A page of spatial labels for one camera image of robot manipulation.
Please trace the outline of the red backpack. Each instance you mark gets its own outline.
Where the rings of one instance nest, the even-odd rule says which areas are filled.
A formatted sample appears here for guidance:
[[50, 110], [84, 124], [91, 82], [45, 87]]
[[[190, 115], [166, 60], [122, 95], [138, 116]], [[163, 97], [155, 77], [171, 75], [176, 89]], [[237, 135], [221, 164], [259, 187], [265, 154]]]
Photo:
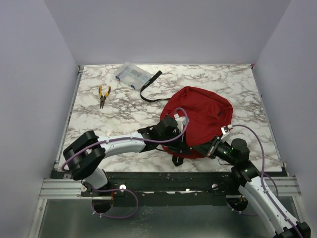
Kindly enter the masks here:
[[203, 158], [204, 155], [192, 149], [211, 141], [216, 136], [221, 138], [221, 127], [231, 124], [233, 107], [229, 101], [220, 95], [197, 87], [186, 86], [176, 92], [167, 102], [160, 115], [160, 121], [166, 116], [179, 114], [188, 117], [188, 127], [185, 131], [186, 141], [191, 148], [191, 156], [174, 156], [175, 166], [183, 164], [184, 159]]

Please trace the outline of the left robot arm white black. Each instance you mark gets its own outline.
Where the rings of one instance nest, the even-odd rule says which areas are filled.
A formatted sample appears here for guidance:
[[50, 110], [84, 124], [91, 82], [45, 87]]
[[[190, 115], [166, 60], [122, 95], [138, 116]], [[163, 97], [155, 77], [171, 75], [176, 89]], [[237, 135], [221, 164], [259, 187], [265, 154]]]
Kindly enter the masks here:
[[188, 117], [166, 116], [154, 126], [145, 127], [124, 136], [98, 137], [91, 130], [82, 134], [64, 152], [61, 167], [73, 180], [85, 181], [99, 196], [109, 192], [106, 173], [99, 168], [107, 157], [124, 153], [143, 153], [155, 150], [159, 145], [178, 146], [188, 127]]

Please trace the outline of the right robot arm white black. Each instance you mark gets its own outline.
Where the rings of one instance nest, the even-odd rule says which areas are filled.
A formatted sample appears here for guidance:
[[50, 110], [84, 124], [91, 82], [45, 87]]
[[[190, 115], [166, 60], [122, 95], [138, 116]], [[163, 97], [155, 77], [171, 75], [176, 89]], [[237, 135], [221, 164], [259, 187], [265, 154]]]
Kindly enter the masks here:
[[310, 238], [311, 228], [300, 223], [278, 200], [261, 176], [260, 171], [249, 160], [250, 150], [243, 139], [233, 139], [231, 144], [219, 137], [193, 146], [199, 153], [228, 162], [231, 179], [228, 189], [233, 194], [243, 195], [256, 211], [272, 238]]

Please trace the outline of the yellow black pliers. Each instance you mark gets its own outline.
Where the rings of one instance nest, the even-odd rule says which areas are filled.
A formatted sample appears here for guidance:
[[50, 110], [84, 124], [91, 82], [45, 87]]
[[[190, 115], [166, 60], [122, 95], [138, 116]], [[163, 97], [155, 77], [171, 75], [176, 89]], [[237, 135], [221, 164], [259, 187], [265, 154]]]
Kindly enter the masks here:
[[103, 94], [103, 87], [99, 86], [99, 96], [100, 96], [100, 109], [104, 108], [105, 101], [111, 92], [111, 86], [108, 86], [108, 89], [105, 94]]

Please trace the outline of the clear plastic organizer box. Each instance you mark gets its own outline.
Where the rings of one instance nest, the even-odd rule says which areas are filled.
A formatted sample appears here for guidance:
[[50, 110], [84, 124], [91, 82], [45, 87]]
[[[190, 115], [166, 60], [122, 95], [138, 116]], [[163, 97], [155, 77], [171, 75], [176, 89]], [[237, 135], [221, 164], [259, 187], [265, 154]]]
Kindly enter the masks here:
[[114, 77], [121, 83], [135, 90], [140, 90], [151, 79], [152, 75], [135, 64], [125, 62], [114, 72]]

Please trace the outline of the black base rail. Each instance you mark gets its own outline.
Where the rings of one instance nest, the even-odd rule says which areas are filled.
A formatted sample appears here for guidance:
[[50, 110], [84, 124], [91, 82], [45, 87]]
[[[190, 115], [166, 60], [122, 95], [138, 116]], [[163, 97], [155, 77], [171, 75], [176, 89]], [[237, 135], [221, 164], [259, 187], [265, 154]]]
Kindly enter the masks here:
[[109, 172], [109, 188], [88, 192], [110, 199], [87, 199], [95, 208], [135, 206], [195, 206], [230, 204], [244, 210], [247, 200], [233, 185], [230, 172]]

